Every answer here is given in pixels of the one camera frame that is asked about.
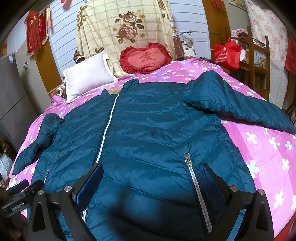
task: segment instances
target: red ruffle trim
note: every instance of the red ruffle trim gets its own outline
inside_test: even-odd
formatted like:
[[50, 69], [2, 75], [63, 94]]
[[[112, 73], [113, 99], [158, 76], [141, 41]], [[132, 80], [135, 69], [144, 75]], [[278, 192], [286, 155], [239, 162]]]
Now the red ruffle trim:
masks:
[[[129, 55], [131, 53], [133, 53], [134, 51], [145, 51], [151, 47], [158, 48], [165, 57], [164, 60], [159, 65], [155, 66], [155, 68], [150, 69], [150, 70], [139, 69], [139, 68], [132, 66], [128, 62]], [[148, 46], [146, 48], [135, 48], [132, 46], [127, 47], [124, 51], [121, 52], [120, 59], [119, 59], [120, 66], [122, 67], [123, 71], [128, 74], [149, 74], [149, 73], [154, 72], [155, 70], [159, 69], [160, 67], [169, 64], [171, 61], [172, 61], [172, 58], [169, 56], [167, 50], [165, 49], [164, 46], [162, 46], [159, 43], [150, 43], [150, 44], [148, 44]]]

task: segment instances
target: pink floral bedsheet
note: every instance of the pink floral bedsheet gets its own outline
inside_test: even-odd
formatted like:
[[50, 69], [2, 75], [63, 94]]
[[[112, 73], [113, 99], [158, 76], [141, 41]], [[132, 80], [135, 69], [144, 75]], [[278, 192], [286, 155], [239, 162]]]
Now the pink floral bedsheet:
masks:
[[[246, 96], [262, 99], [253, 90], [223, 72], [219, 66], [200, 59], [171, 63], [146, 75], [131, 74], [120, 78], [118, 83], [105, 89], [118, 89], [125, 82], [134, 78], [137, 78], [140, 83], [155, 81], [188, 83], [209, 70], [216, 71], [234, 90]], [[36, 139], [45, 114], [56, 113], [63, 118], [72, 109], [94, 96], [100, 95], [102, 91], [103, 89], [92, 91], [70, 104], [67, 104], [64, 99], [54, 96], [51, 106], [31, 125], [19, 153]], [[256, 188], [262, 188], [266, 192], [273, 218], [274, 234], [277, 235], [296, 209], [296, 137], [259, 126], [249, 126], [226, 120], [221, 120], [221, 122], [233, 143], [239, 148]], [[23, 179], [31, 182], [36, 163], [26, 167], [16, 176], [12, 176], [11, 171], [9, 185], [16, 185]]]

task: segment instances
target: jacket's left sleeve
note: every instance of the jacket's left sleeve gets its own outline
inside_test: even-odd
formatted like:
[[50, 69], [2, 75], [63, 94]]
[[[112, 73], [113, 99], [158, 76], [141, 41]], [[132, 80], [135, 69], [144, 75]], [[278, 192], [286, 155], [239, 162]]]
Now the jacket's left sleeve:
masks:
[[267, 128], [296, 133], [295, 127], [276, 105], [234, 91], [215, 71], [207, 71], [178, 93], [187, 105], [198, 110], [259, 123]]
[[65, 120], [60, 118], [57, 114], [47, 114], [44, 116], [36, 140], [24, 149], [15, 161], [12, 172], [13, 175], [18, 174], [24, 170], [25, 167], [37, 161], [42, 151], [50, 146], [64, 121]]

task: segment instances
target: zipper pull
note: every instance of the zipper pull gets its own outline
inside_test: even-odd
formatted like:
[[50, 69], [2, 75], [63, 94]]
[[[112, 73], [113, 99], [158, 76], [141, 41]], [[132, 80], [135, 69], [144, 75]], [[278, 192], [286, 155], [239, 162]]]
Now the zipper pull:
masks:
[[187, 166], [192, 166], [192, 162], [190, 160], [190, 153], [189, 152], [185, 152], [184, 153], [184, 157], [185, 157], [185, 163]]
[[49, 170], [46, 171], [46, 174], [45, 174], [45, 178], [44, 178], [43, 184], [45, 184], [45, 181], [46, 181], [46, 179], [47, 179], [48, 173], [49, 173]]

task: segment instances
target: pillow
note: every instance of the pillow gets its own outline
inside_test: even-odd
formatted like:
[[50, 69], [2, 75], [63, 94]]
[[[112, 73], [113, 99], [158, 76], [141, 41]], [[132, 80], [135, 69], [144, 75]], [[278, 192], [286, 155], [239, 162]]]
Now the pillow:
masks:
[[127, 47], [119, 59], [120, 66], [129, 74], [149, 74], [171, 61], [165, 47], [159, 43], [150, 43], [146, 48]]
[[65, 69], [63, 75], [66, 81], [67, 103], [71, 103], [95, 88], [118, 82], [107, 65], [105, 51]]

